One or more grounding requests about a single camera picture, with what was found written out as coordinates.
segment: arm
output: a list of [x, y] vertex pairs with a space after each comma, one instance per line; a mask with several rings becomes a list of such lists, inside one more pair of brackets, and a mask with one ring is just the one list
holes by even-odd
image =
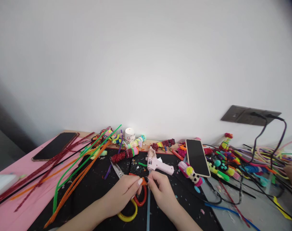
[[138, 176], [124, 175], [102, 198], [93, 202], [57, 231], [91, 231], [106, 218], [124, 209], [136, 194], [140, 193], [143, 179]]
[[198, 224], [196, 224], [191, 216], [178, 203], [166, 175], [152, 171], [148, 179], [148, 185], [154, 195], [157, 205], [176, 226], [178, 231], [202, 231]]

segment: pink table surface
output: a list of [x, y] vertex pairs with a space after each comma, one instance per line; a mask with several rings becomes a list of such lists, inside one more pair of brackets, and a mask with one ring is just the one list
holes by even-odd
[[[26, 174], [26, 175], [31, 174], [32, 172], [37, 170], [39, 167], [41, 167], [45, 163], [45, 161], [33, 162], [31, 161], [32, 157], [36, 155], [42, 148], [44, 148], [53, 139], [50, 139], [49, 141], [45, 142], [38, 148], [34, 149], [30, 153], [28, 153], [27, 155], [25, 155], [24, 157], [22, 157], [21, 159], [19, 159], [12, 165], [10, 165], [9, 167], [5, 168], [3, 171], [0, 172], [0, 174], [15, 174], [18, 176], [21, 176], [23, 174]], [[79, 150], [81, 147], [83, 147], [83, 145], [84, 144], [76, 146], [74, 150]], [[67, 158], [71, 154], [72, 152], [68, 152], [63, 157], [63, 159]], [[60, 164], [59, 166], [55, 167], [50, 173], [50, 175], [52, 175], [54, 172], [58, 171], [59, 169], [64, 167], [66, 164], [68, 164], [70, 161], [76, 159], [77, 157], [78, 157], [78, 154], [75, 154], [73, 157], [66, 160], [63, 164]], [[79, 162], [80, 161], [78, 161], [75, 164], [72, 170], [74, 170], [78, 166]], [[16, 198], [13, 201], [10, 201], [10, 198], [4, 201], [0, 205], [0, 231], [27, 230], [30, 227], [30, 225], [36, 220], [36, 218], [40, 215], [43, 209], [47, 206], [49, 201], [54, 197], [55, 187], [57, 185], [57, 182], [59, 181], [60, 177], [64, 174], [65, 171], [66, 169], [64, 169], [57, 175], [53, 176], [52, 178], [48, 179], [40, 187], [38, 187], [31, 194], [31, 196], [25, 201], [22, 207], [19, 208], [17, 212], [14, 212], [14, 210], [22, 202], [22, 200], [25, 198], [27, 193], [20, 196], [19, 198]], [[66, 176], [68, 176], [70, 173], [72, 173], [72, 171], [69, 171], [66, 174]], [[29, 184], [21, 191], [28, 189], [30, 186], [36, 184], [39, 181], [39, 179]]]

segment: yellow scissors handle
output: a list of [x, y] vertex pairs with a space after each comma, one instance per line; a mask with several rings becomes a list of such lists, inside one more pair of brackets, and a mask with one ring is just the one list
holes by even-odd
[[134, 204], [134, 207], [135, 207], [135, 212], [132, 216], [127, 217], [127, 216], [123, 215], [121, 212], [117, 214], [117, 216], [120, 218], [120, 220], [122, 220], [124, 222], [133, 221], [137, 215], [137, 204], [135, 203], [135, 201], [133, 199], [131, 200], [131, 202]]

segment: black cutting mat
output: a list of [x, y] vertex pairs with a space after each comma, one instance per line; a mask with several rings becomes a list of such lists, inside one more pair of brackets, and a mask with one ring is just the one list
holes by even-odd
[[[60, 227], [66, 221], [70, 220], [78, 213], [83, 211], [87, 206], [89, 206], [95, 200], [104, 196], [118, 181], [118, 176], [116, 175], [113, 168], [111, 168], [111, 172], [106, 180], [103, 179], [105, 176], [109, 165], [111, 164], [109, 161], [109, 157], [116, 154], [118, 151], [113, 149], [107, 149], [108, 154], [107, 156], [102, 159], [98, 158], [97, 161], [94, 163], [92, 168], [88, 171], [85, 175], [83, 180], [80, 184], [76, 187], [70, 198], [66, 201], [62, 209], [59, 211], [55, 222], [52, 223], [47, 229], [49, 230], [54, 227]], [[147, 176], [148, 170], [146, 167], [143, 167], [139, 164], [135, 164], [138, 162], [147, 164], [145, 157], [147, 156], [146, 152], [140, 152], [139, 155], [135, 156], [133, 159], [125, 159], [118, 163], [119, 167], [122, 169], [124, 174], [130, 172], [134, 173], [140, 177]], [[164, 155], [164, 154], [157, 154], [158, 158], [162, 158], [163, 162], [174, 166], [175, 173], [173, 176], [167, 175], [171, 187], [177, 195], [179, 203], [182, 207], [189, 213], [189, 215], [196, 221], [196, 223], [203, 229], [203, 230], [222, 230], [218, 221], [215, 218], [215, 215], [210, 207], [204, 205], [202, 201], [194, 197], [188, 190], [191, 192], [198, 194], [194, 190], [194, 185], [190, 179], [186, 179], [181, 172], [177, 174], [178, 170], [178, 163], [180, 160], [174, 155]], [[89, 164], [85, 164], [78, 173], [72, 178], [72, 180]], [[71, 183], [66, 183], [65, 187], [59, 190], [58, 193], [58, 203], [60, 202], [62, 196], [68, 189]], [[201, 193], [198, 196], [202, 199], [206, 199], [202, 189]], [[144, 198], [143, 190], [140, 196], [140, 200]], [[150, 200], [150, 230], [176, 230], [173, 223], [170, 222], [168, 217], [158, 208], [156, 201], [151, 194]], [[49, 202], [49, 204], [45, 207], [45, 209], [41, 212], [38, 218], [34, 221], [34, 223], [28, 229], [29, 231], [39, 231], [43, 230], [45, 223], [49, 220], [52, 215], [52, 208], [53, 208], [53, 199]], [[122, 213], [126, 216], [132, 215], [134, 213], [134, 206], [131, 202], [127, 204], [124, 208]], [[113, 230], [117, 227], [117, 230], [136, 230], [137, 228], [140, 231], [146, 230], [146, 220], [147, 220], [147, 200], [142, 207], [138, 207], [138, 213], [135, 219], [132, 222], [125, 223], [120, 220], [117, 216], [113, 216], [104, 220], [101, 224], [99, 224], [95, 230]]]

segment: fingernail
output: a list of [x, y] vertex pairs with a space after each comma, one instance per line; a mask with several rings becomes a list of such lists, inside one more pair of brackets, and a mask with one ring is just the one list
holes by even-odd
[[142, 182], [143, 182], [143, 179], [142, 179], [142, 178], [140, 178], [140, 179], [138, 180], [138, 185], [141, 185], [141, 184], [142, 184]]

